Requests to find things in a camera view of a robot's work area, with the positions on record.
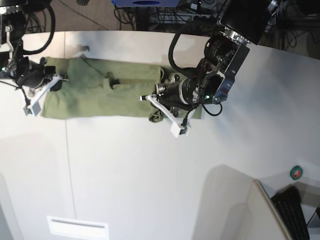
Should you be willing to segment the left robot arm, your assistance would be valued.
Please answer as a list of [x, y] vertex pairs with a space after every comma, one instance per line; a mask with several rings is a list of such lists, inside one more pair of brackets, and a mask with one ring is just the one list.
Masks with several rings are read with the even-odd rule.
[[[188, 135], [190, 120], [198, 108], [210, 116], [206, 105], [222, 106], [235, 83], [235, 76], [248, 56], [247, 44], [258, 45], [281, 2], [279, 0], [227, 0], [217, 23], [192, 20], [179, 29], [170, 44], [168, 60], [175, 71], [168, 80], [156, 84], [153, 94], [142, 95], [161, 114], [171, 120], [171, 133]], [[179, 67], [174, 49], [183, 31], [190, 27], [212, 29], [197, 67]]]

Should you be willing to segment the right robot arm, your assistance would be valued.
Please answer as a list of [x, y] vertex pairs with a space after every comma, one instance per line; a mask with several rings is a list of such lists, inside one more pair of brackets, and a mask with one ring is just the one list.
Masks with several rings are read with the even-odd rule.
[[[24, 48], [26, 34], [32, 14], [47, 10], [50, 16], [50, 32], [45, 44], [37, 50]], [[0, 82], [20, 90], [26, 115], [37, 116], [42, 108], [40, 99], [47, 92], [59, 91], [66, 75], [58, 74], [56, 67], [48, 65], [42, 57], [38, 63], [30, 60], [31, 55], [42, 53], [53, 40], [56, 16], [49, 0], [2, 0], [0, 2], [0, 44], [8, 50], [0, 53]]]

